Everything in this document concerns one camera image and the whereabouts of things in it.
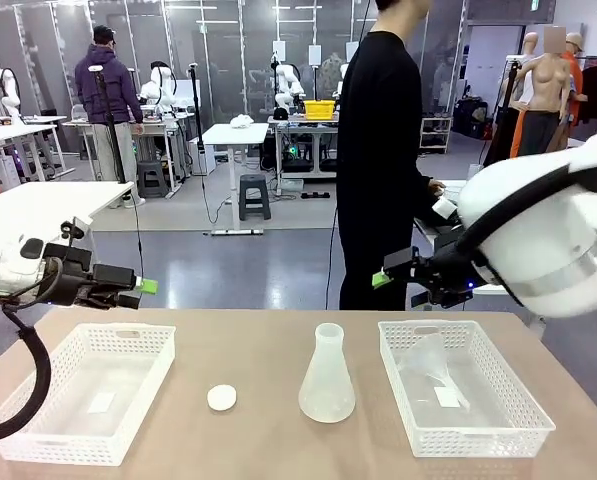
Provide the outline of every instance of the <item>step stool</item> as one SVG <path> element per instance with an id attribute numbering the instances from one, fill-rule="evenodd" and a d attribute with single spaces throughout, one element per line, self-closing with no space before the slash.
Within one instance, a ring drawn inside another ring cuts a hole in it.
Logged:
<path id="1" fill-rule="evenodd" d="M 138 162 L 138 195 L 141 198 L 162 198 L 169 188 L 160 162 Z"/>
<path id="2" fill-rule="evenodd" d="M 258 190 L 260 198 L 247 198 L 247 190 Z M 260 205 L 248 208 L 247 205 Z M 269 209 L 269 193 L 267 192 L 267 181 L 264 175 L 241 175 L 240 176 L 240 220 L 244 221 L 248 213 L 262 213 L 265 220 L 271 218 Z"/>

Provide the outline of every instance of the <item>black sweater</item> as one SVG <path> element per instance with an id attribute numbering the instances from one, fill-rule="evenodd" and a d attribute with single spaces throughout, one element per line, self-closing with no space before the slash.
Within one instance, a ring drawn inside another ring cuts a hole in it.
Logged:
<path id="1" fill-rule="evenodd" d="M 337 196 L 346 257 L 371 249 L 377 261 L 410 245 L 413 217 L 429 207 L 429 178 L 416 167 L 421 121 L 420 73 L 402 40 L 367 34 L 340 100 Z"/>

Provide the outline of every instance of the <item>orange garment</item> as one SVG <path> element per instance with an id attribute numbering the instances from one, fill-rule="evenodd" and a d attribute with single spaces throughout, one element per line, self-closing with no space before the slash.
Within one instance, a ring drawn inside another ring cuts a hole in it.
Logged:
<path id="1" fill-rule="evenodd" d="M 582 93 L 583 87 L 583 76 L 582 70 L 580 69 L 580 65 L 578 65 L 578 60 L 574 57 L 574 54 L 566 51 L 562 54 L 562 58 L 569 61 L 569 69 L 571 74 L 574 77 L 574 85 L 576 86 L 576 92 Z M 578 113 L 580 112 L 580 102 L 577 100 L 570 100 L 569 101 L 569 113 L 574 116 L 573 121 L 571 122 L 571 126 L 575 127 L 578 124 Z"/>
<path id="2" fill-rule="evenodd" d="M 516 131 L 514 132 L 514 141 L 511 144 L 509 158 L 516 158 L 518 156 L 518 150 L 520 150 L 520 141 L 522 140 L 522 124 L 525 121 L 525 113 L 526 112 L 520 112 L 520 115 L 518 115 Z"/>

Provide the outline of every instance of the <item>white plastic basket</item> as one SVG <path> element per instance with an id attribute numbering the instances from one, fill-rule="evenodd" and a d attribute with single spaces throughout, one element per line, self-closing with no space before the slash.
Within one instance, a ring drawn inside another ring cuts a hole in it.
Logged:
<path id="1" fill-rule="evenodd" d="M 555 430 L 476 322 L 380 322 L 378 328 L 380 354 L 414 456 L 535 457 Z M 441 406 L 437 380 L 406 365 L 398 368 L 403 353 L 432 333 L 443 336 L 449 372 L 469 409 Z"/>
<path id="2" fill-rule="evenodd" d="M 49 395 L 20 432 L 0 440 L 6 460 L 122 463 L 175 357 L 175 327 L 80 324 L 51 354 Z M 35 373 L 0 407 L 0 422 L 29 398 Z"/>

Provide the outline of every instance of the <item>plastic flask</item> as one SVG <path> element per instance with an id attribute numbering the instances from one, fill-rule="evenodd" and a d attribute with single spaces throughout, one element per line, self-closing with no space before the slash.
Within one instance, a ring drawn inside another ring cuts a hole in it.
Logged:
<path id="1" fill-rule="evenodd" d="M 317 422 L 341 422 L 356 406 L 342 351 L 344 335 L 342 327 L 335 323 L 316 328 L 316 349 L 300 387 L 298 403 L 303 413 Z"/>

